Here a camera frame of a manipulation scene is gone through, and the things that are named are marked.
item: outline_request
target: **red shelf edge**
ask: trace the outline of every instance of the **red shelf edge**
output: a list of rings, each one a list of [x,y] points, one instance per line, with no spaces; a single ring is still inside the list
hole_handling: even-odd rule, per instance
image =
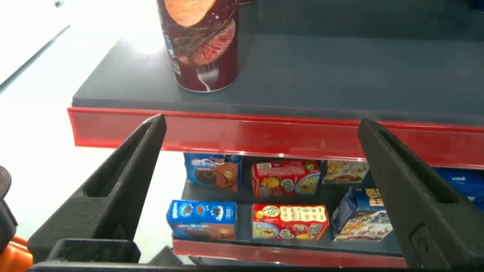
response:
[[[407,267],[405,259],[401,257],[309,249],[242,246],[178,239],[173,239],[173,249],[177,255],[310,267]]]
[[[146,118],[163,113],[168,131],[162,150],[365,160],[358,120],[89,107],[67,111],[76,146],[118,147]],[[381,123],[431,165],[484,168],[483,127]]]

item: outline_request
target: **gray shelf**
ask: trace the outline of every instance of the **gray shelf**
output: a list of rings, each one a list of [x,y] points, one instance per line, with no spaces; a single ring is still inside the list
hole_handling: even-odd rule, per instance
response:
[[[121,39],[72,105],[483,125],[483,25],[458,0],[256,0],[229,88],[186,91],[162,42],[146,54]]]
[[[278,246],[298,249],[313,249],[324,251],[351,252],[362,254],[376,254],[389,256],[402,256],[400,245],[395,234],[390,233],[381,242],[333,242],[329,228],[319,241],[299,240],[253,240],[252,239],[252,204],[323,204],[326,205],[328,214],[331,216],[334,209],[348,191],[349,184],[324,184],[320,185],[315,196],[298,196],[294,198],[255,198],[252,194],[250,181],[250,166],[257,161],[267,158],[244,158],[244,171],[242,187],[237,193],[227,190],[218,190],[198,184],[186,183],[181,196],[189,200],[212,200],[237,202],[237,239],[234,241],[211,241],[214,243],[233,243],[251,246]],[[366,184],[373,182],[371,175],[367,175],[363,181]]]

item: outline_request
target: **lower shelf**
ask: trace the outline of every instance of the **lower shelf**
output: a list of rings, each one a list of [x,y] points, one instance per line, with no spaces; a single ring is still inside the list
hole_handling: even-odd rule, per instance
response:
[[[247,157],[243,161],[242,184],[237,193],[186,183],[182,199],[237,202],[237,239],[216,241],[174,240],[175,253],[242,261],[281,262],[325,267],[405,267],[398,240],[390,233],[381,242],[333,242],[329,229],[318,241],[253,240],[252,204],[323,204],[332,215],[350,184],[323,184],[314,196],[255,198],[250,183],[250,166],[267,160]],[[371,183],[371,175],[362,181]]]
[[[407,267],[405,259],[401,257],[291,249],[277,246],[244,246],[174,239],[173,248],[177,255],[312,267]]]

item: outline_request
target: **red snack box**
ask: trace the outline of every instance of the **red snack box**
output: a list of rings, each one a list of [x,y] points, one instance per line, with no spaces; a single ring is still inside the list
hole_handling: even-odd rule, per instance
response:
[[[254,239],[319,240],[328,225],[323,205],[253,205]]]
[[[252,165],[255,196],[315,194],[321,169],[315,160],[287,160]]]

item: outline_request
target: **upper shelf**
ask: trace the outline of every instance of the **upper shelf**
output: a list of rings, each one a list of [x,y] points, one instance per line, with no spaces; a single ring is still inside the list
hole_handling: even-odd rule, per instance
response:
[[[73,106],[483,125],[482,25],[453,0],[256,0],[229,88],[178,87],[158,28],[121,39]]]

